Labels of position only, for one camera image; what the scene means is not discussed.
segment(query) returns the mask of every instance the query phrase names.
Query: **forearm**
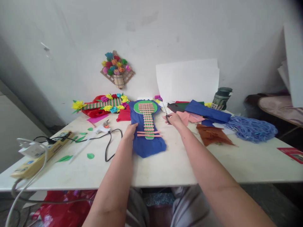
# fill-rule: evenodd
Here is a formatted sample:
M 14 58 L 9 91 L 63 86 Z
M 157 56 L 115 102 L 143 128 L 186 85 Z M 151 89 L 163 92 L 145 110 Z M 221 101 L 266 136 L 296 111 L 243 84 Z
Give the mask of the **forearm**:
M 196 179 L 224 226 L 274 226 L 258 204 L 186 127 L 176 127 Z
M 133 176 L 132 149 L 132 139 L 123 137 L 83 226 L 125 224 L 128 194 Z

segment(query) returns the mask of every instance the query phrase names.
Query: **white wall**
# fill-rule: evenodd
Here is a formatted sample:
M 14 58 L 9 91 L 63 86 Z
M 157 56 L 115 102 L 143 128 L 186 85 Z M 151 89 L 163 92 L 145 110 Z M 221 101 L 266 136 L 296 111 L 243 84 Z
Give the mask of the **white wall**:
M 1 1 L 2 44 L 13 60 L 2 56 L 0 76 L 53 125 L 77 117 L 73 99 L 119 92 L 99 72 L 108 51 L 117 50 L 136 72 L 123 90 L 131 98 L 158 94 L 156 64 L 218 58 L 220 86 L 234 89 L 228 109 L 244 113 L 248 94 L 283 86 L 276 71 L 285 58 L 282 25 L 298 20 L 289 2 Z M 21 65 L 17 72 L 9 68 L 13 61 Z

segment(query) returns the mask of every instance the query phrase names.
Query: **dark green bottle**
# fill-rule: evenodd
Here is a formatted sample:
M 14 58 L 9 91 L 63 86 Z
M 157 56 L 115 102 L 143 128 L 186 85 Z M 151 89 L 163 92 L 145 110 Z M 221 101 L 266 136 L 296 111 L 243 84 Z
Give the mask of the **dark green bottle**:
M 212 101 L 211 108 L 216 110 L 226 110 L 226 103 L 232 94 L 232 88 L 220 87 L 215 93 L 214 101 Z

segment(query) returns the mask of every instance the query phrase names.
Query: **tangled blue strands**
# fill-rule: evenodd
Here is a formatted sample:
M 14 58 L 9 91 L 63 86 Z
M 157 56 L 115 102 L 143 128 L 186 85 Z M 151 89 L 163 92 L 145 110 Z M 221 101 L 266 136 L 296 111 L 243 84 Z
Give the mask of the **tangled blue strands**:
M 230 117 L 225 126 L 236 131 L 237 137 L 253 143 L 266 142 L 278 133 L 276 127 L 266 121 L 239 116 Z

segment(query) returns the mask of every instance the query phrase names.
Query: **craft paper guitar with flowers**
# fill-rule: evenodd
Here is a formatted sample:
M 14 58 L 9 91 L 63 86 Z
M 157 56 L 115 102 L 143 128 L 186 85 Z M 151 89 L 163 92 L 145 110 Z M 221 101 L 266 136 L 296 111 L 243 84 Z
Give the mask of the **craft paper guitar with flowers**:
M 101 98 L 101 100 L 97 100 L 99 102 L 96 103 L 83 103 L 83 101 L 73 100 L 72 108 L 75 109 L 73 113 L 77 113 L 81 110 L 87 109 L 103 109 L 105 111 L 110 111 L 112 113 L 120 112 L 120 109 L 125 109 L 128 106 L 129 100 L 127 96 L 122 94 L 108 94 Z

